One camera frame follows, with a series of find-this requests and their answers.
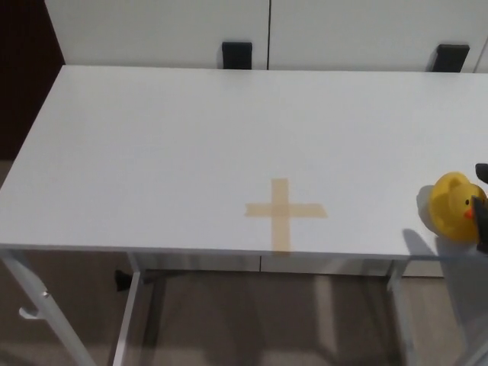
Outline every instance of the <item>dark door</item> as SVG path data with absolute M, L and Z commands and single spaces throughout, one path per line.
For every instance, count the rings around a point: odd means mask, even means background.
M 43 0 L 1 0 L 0 31 L 0 159 L 14 159 L 64 59 Z

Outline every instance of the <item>tabletop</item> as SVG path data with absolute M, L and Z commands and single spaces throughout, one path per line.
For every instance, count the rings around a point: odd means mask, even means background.
M 444 255 L 419 212 L 444 173 L 477 182 L 487 100 L 488 75 L 64 66 L 0 247 Z

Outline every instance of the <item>cabinet door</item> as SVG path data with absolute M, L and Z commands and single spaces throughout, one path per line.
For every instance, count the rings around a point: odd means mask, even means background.
M 319 275 L 385 276 L 390 261 L 384 259 L 286 258 L 263 256 L 261 271 Z
M 426 71 L 440 43 L 469 43 L 473 72 L 488 37 L 479 0 L 280 0 L 270 69 Z
M 265 69 L 268 0 L 46 0 L 66 64 L 216 68 L 225 40 Z

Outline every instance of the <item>tape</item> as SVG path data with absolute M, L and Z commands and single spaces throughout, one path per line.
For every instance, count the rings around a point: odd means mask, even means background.
M 271 180 L 270 204 L 247 204 L 247 217 L 271 218 L 271 245 L 273 252 L 289 253 L 290 218 L 326 218 L 327 213 L 321 204 L 290 204 L 288 200 L 288 180 Z

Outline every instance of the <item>yellow rubber duck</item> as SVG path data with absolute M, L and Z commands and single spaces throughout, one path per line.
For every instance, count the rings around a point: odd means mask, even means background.
M 484 203 L 486 194 L 459 172 L 443 175 L 430 194 L 429 213 L 438 233 L 456 242 L 475 242 L 472 197 Z

